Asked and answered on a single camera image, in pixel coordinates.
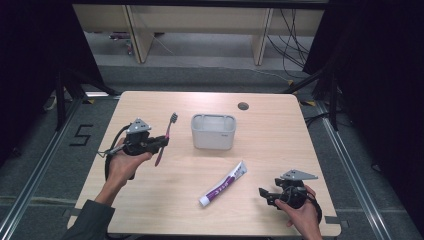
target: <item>small round object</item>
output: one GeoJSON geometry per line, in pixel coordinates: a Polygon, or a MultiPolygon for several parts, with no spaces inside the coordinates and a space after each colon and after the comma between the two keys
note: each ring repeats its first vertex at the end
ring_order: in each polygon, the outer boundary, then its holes
{"type": "Polygon", "coordinates": [[[243,111],[249,109],[249,104],[245,102],[240,102],[237,106],[240,110],[243,110],[243,111]]]}

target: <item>toothpaste tube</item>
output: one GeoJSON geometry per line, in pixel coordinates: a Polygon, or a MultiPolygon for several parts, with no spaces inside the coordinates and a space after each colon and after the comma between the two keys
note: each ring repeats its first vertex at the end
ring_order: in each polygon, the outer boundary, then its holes
{"type": "Polygon", "coordinates": [[[231,183],[235,182],[241,176],[247,172],[247,168],[244,162],[241,161],[231,172],[227,174],[218,184],[216,184],[211,190],[208,191],[204,196],[199,199],[200,204],[203,207],[207,206],[212,200],[224,191],[231,183]]]}

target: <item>white container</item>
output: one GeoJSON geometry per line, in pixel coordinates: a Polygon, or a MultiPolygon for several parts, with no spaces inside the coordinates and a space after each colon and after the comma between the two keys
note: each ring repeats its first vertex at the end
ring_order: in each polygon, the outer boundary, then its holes
{"type": "Polygon", "coordinates": [[[236,119],[229,115],[196,114],[191,119],[196,148],[228,150],[233,146],[236,119]]]}

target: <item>black sleeve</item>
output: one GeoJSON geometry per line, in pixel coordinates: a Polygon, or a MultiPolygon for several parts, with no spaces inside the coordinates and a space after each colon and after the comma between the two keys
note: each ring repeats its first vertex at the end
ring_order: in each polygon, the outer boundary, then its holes
{"type": "Polygon", "coordinates": [[[115,209],[91,200],[85,202],[74,225],[62,239],[103,240],[115,209]]]}

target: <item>wooden table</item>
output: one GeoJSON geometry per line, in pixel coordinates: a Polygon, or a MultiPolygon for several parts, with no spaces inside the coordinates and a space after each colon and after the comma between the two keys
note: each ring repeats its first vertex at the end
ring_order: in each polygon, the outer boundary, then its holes
{"type": "MultiPolygon", "coordinates": [[[[291,169],[318,176],[306,184],[317,192],[323,216],[336,216],[311,139],[292,95],[205,92],[125,92],[104,139],[104,151],[136,117],[152,127],[150,136],[164,135],[173,112],[169,146],[137,170],[113,207],[111,233],[164,235],[298,236],[287,228],[287,215],[268,206],[258,188],[281,192],[274,178],[291,169]],[[248,110],[240,110],[245,102],[248,110]],[[193,146],[191,118],[198,113],[232,115],[237,129],[232,149],[202,150],[193,146]],[[247,173],[208,206],[198,199],[243,160],[247,173]]],[[[104,159],[97,156],[76,208],[94,199],[104,184],[104,159]]],[[[71,217],[71,226],[75,217],[71,217]]],[[[320,225],[323,236],[337,236],[340,225],[320,225]]]]}

